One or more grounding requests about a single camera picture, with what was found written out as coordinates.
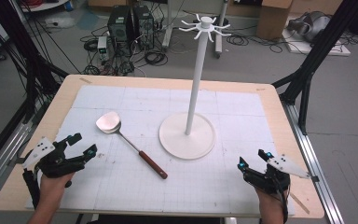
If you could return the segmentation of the person's left hand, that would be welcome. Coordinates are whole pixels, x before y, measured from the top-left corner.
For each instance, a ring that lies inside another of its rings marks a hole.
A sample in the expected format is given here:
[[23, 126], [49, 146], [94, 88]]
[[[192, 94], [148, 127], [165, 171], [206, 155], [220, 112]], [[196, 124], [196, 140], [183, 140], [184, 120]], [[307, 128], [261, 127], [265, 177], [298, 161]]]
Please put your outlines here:
[[64, 194], [65, 185], [74, 176], [74, 173], [57, 178], [41, 177], [40, 203], [43, 205], [58, 206]]

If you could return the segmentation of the white grid mat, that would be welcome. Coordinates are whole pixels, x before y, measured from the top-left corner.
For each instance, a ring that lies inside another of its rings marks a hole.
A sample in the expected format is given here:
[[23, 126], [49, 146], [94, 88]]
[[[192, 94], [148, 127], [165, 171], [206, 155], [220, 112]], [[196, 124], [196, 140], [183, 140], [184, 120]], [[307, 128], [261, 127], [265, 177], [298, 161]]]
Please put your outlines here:
[[[276, 150], [267, 115], [256, 93], [206, 91], [199, 93], [196, 111], [214, 126], [216, 142], [197, 160], [169, 154], [158, 137], [168, 116], [188, 109], [190, 93], [87, 85], [80, 88], [56, 136], [80, 133], [82, 139], [65, 150], [67, 157], [98, 148], [84, 170], [75, 174], [65, 192], [64, 210], [133, 214], [193, 214], [211, 217], [250, 217], [258, 213], [255, 190], [237, 164], [243, 157], [262, 172], [259, 149]], [[103, 133], [95, 124], [115, 111], [120, 131], [167, 174], [162, 179], [121, 136]]]

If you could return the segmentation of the person's right hand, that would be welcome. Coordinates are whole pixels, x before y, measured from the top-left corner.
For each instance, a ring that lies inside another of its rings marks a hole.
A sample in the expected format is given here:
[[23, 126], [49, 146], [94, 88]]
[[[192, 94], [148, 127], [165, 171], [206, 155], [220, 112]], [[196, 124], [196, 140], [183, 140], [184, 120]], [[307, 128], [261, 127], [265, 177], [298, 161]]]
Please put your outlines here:
[[282, 203], [279, 199], [258, 188], [255, 188], [255, 192], [259, 200], [259, 211], [262, 218], [283, 217]]

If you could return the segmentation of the black metal frame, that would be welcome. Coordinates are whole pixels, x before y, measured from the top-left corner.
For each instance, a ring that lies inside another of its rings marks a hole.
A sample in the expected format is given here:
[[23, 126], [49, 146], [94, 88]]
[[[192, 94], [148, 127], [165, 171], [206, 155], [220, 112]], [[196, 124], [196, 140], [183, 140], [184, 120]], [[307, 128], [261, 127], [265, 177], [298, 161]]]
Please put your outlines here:
[[[335, 44], [357, 14], [358, 0], [343, 0], [314, 46], [322, 47]], [[314, 49], [294, 73], [272, 83], [272, 86], [276, 89], [285, 84], [288, 85], [286, 90], [280, 94], [281, 101], [286, 105], [294, 105], [297, 96], [301, 95], [297, 124], [303, 134], [307, 134], [306, 121], [311, 81], [326, 56], [327, 54], [323, 50]]]
[[37, 99], [44, 96], [51, 98], [61, 86], [54, 75], [66, 78], [68, 73], [41, 55], [10, 0], [0, 0], [0, 25], [17, 51], [14, 51], [1, 35], [0, 43], [18, 73], [26, 78], [26, 100], [21, 105], [21, 112], [28, 121], [36, 113]]

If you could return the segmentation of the metal spatula with wooden handle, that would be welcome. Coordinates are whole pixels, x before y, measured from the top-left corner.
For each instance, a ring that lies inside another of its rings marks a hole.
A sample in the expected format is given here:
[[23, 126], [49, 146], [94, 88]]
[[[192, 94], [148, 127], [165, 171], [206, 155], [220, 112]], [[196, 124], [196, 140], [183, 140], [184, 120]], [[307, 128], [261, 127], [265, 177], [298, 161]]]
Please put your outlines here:
[[166, 179], [168, 174], [158, 166], [144, 151], [138, 148], [132, 141], [130, 141], [121, 131], [121, 118], [115, 111], [108, 112], [97, 119], [96, 126], [103, 133], [115, 133], [121, 136], [132, 148], [134, 148], [138, 155], [162, 178]]

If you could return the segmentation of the white flat board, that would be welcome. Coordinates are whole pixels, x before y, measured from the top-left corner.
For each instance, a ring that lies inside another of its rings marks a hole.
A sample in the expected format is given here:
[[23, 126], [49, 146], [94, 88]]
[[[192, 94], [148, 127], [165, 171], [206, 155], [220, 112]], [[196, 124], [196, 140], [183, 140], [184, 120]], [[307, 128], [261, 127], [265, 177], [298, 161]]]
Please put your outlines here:
[[328, 56], [349, 57], [351, 55], [351, 52], [340, 41], [337, 41], [331, 46], [312, 46], [302, 35], [299, 35], [295, 31], [288, 31], [287, 29], [282, 31], [282, 40], [291, 53], [308, 55], [314, 49], [321, 49]]

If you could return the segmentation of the white stand leg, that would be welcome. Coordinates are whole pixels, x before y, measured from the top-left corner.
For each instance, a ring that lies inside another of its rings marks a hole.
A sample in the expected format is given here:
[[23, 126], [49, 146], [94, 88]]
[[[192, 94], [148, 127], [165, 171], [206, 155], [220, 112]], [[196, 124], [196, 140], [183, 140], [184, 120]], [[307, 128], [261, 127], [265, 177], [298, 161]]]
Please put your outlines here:
[[172, 0], [167, 0], [167, 25], [165, 27], [165, 34], [162, 40], [162, 49], [167, 50], [170, 45], [172, 36]]
[[[228, 0], [223, 0], [222, 9], [218, 17], [218, 25], [222, 27], [224, 25], [224, 20], [227, 12]], [[219, 59], [222, 54], [222, 36], [220, 34], [215, 35], [215, 45], [214, 45], [214, 56], [216, 59]]]

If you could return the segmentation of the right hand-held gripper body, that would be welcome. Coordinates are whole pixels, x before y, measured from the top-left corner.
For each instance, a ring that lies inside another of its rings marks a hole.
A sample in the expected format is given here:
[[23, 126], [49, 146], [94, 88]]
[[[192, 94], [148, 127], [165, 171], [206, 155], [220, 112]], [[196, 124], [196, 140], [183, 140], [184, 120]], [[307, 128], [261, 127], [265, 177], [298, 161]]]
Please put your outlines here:
[[291, 183], [290, 175], [310, 179], [308, 172], [284, 154], [278, 157], [273, 156], [273, 158], [266, 161], [266, 163], [267, 170], [265, 173], [260, 173], [249, 166], [250, 171], [248, 174], [243, 175], [243, 179], [245, 182], [261, 189], [267, 194], [287, 190]]

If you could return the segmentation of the small white power supply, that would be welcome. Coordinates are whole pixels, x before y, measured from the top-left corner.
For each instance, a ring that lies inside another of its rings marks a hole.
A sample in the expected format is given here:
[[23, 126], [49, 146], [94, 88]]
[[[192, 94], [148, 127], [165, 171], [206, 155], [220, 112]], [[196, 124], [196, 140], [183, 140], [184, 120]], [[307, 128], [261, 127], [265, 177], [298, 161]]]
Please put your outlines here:
[[99, 36], [98, 37], [98, 46], [97, 50], [100, 56], [100, 60], [102, 62], [106, 62], [109, 60], [109, 50], [107, 44], [107, 37], [106, 36]]

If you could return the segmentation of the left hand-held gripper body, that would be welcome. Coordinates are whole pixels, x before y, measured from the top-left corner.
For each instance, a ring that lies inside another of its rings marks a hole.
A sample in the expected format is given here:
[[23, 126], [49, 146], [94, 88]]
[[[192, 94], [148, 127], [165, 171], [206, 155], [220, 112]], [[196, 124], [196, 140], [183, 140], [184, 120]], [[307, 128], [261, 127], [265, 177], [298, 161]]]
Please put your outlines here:
[[74, 162], [73, 158], [67, 159], [64, 151], [55, 148], [55, 143], [43, 136], [25, 157], [22, 168], [26, 170], [34, 164], [36, 170], [41, 170], [49, 178], [61, 177], [85, 168], [85, 164]]

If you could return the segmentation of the white hook stand rack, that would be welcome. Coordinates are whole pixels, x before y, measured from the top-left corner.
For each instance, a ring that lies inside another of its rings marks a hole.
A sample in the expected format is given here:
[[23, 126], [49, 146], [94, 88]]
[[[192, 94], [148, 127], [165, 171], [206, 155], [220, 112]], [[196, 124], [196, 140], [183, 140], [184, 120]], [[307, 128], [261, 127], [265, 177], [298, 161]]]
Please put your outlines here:
[[213, 42], [212, 33], [226, 36], [221, 30], [229, 27], [229, 24], [214, 26], [216, 19], [207, 16], [196, 15], [196, 17], [197, 22], [183, 21], [187, 28], [181, 28], [183, 32], [197, 31], [195, 39], [199, 41], [188, 111], [167, 117], [161, 123], [158, 133], [163, 148], [174, 157], [183, 160], [200, 159], [210, 153], [214, 147], [216, 141], [214, 126], [195, 110], [208, 42]]

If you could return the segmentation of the grey bag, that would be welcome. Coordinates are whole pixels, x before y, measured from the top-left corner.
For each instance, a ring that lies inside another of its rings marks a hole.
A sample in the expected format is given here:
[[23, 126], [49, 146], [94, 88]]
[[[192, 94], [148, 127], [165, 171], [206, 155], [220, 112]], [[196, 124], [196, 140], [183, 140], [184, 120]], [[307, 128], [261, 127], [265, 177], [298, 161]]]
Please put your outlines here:
[[322, 34], [331, 17], [321, 11], [305, 12], [299, 18], [290, 20], [287, 25], [288, 31], [295, 31], [306, 41], [313, 43]]

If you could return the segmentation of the aluminium rail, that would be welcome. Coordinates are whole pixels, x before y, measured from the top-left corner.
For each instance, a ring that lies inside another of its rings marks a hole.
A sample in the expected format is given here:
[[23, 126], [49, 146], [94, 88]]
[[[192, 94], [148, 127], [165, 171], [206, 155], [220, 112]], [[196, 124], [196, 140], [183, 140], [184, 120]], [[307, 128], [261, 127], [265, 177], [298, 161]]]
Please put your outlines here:
[[26, 103], [23, 103], [0, 133], [0, 177], [21, 149], [32, 130], [32, 123], [26, 117]]
[[327, 218], [329, 224], [345, 224], [336, 200], [324, 176], [324, 171], [314, 152], [310, 138], [302, 133], [300, 126], [297, 124], [299, 113], [297, 112], [296, 107], [294, 105], [286, 104], [282, 104], [282, 107], [290, 122], [294, 136], [296, 137], [303, 160], [312, 176], [312, 183], [324, 209], [324, 216]]

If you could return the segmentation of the cardboard box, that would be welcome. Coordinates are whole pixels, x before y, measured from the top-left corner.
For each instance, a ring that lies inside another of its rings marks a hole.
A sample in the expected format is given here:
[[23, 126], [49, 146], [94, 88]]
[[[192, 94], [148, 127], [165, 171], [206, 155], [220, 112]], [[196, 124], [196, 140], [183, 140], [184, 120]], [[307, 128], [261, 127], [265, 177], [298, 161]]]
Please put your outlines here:
[[262, 39], [280, 38], [293, 0], [262, 0], [256, 35]]

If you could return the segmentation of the thin wooden stick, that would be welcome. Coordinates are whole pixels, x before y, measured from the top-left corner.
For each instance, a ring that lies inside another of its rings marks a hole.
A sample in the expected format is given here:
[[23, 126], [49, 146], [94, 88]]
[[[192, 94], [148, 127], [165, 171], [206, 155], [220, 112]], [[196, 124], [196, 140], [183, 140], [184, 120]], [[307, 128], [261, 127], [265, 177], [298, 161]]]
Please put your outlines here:
[[310, 210], [307, 208], [307, 206], [305, 204], [303, 204], [293, 192], [290, 192], [289, 194], [306, 214], [310, 213]]

